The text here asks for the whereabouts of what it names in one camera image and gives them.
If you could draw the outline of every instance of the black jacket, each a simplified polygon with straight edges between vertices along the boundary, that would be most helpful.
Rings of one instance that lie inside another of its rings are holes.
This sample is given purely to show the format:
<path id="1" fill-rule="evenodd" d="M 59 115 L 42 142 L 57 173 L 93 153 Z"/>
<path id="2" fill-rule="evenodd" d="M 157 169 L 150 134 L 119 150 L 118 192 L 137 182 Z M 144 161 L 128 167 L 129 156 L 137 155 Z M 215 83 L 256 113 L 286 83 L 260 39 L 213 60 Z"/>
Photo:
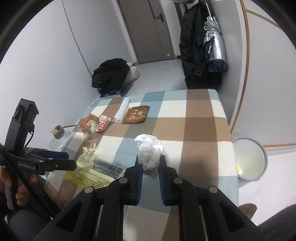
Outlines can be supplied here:
<path id="1" fill-rule="evenodd" d="M 183 15 L 179 48 L 188 89 L 217 90 L 221 83 L 221 74 L 209 72 L 204 58 L 204 25 L 208 15 L 207 7 L 202 2 L 186 10 Z"/>
<path id="2" fill-rule="evenodd" d="M 128 75 L 130 68 L 122 58 L 109 59 L 94 71 L 92 87 L 98 88 L 101 96 L 118 91 Z"/>

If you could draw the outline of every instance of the table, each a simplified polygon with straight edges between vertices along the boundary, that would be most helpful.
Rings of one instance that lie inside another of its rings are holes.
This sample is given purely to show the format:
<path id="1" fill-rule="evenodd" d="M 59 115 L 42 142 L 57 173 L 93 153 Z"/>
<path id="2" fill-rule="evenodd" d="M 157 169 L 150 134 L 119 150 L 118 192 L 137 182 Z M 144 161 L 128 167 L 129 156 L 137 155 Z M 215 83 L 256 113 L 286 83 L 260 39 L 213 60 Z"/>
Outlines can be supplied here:
<path id="1" fill-rule="evenodd" d="M 238 179 L 232 137 L 227 119 L 215 90 L 178 90 L 133 95 L 129 106 L 148 105 L 143 123 L 115 123 L 123 97 L 98 98 L 84 113 L 112 118 L 96 143 L 100 158 L 120 161 L 124 168 L 134 165 L 139 152 L 134 138 L 145 133 L 156 136 L 164 146 L 167 165 L 194 186 L 215 185 L 238 205 Z M 75 127 L 62 151 L 71 159 L 83 153 L 82 130 Z M 81 188 L 63 180 L 65 171 L 50 173 L 45 191 L 63 208 Z M 159 179 L 143 176 L 138 206 L 126 206 L 124 240 L 178 240 L 178 209 L 161 201 Z"/>

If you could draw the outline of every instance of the crumpled tissue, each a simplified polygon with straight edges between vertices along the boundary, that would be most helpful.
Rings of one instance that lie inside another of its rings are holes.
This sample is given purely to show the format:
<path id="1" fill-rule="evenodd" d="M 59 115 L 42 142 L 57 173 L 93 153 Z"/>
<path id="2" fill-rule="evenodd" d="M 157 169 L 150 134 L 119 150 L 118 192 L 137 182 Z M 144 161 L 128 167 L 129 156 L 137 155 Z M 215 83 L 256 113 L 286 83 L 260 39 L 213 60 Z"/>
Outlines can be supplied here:
<path id="1" fill-rule="evenodd" d="M 140 149 L 138 162 L 143 164 L 143 174 L 149 175 L 153 179 L 156 178 L 160 155 L 165 155 L 163 145 L 157 137 L 147 134 L 138 135 L 135 141 Z"/>

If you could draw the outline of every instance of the brown door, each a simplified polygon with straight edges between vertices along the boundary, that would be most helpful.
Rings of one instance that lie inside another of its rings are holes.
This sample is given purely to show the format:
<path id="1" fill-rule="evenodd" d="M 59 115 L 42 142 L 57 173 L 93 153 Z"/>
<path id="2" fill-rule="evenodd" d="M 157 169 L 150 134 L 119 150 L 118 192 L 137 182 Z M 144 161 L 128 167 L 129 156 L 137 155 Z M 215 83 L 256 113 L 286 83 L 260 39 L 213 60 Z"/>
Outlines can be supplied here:
<path id="1" fill-rule="evenodd" d="M 173 59 L 166 20 L 158 0 L 118 0 L 140 64 Z"/>

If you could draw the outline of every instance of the umbrella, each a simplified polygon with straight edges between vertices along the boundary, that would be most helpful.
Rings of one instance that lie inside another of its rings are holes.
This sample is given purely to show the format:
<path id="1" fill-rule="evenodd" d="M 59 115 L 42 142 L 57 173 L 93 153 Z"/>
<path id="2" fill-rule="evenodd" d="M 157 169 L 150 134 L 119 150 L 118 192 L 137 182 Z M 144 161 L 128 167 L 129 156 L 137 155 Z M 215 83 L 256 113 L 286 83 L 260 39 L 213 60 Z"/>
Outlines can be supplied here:
<path id="1" fill-rule="evenodd" d="M 209 17 L 207 17 L 204 26 L 206 31 L 204 39 L 205 60 L 209 65 L 209 72 L 225 72 L 226 51 L 223 38 L 220 35 L 220 26 L 216 18 L 212 17 L 208 4 L 205 4 L 209 11 Z"/>

